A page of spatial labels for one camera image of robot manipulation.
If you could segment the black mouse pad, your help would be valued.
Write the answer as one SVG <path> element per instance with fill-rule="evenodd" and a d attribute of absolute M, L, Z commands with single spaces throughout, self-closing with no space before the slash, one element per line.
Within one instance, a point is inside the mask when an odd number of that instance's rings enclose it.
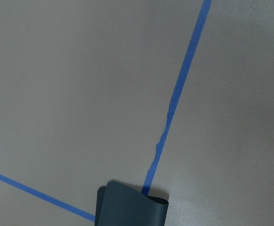
<path fill-rule="evenodd" d="M 96 226 L 164 226 L 169 202 L 109 181 L 97 191 Z"/>

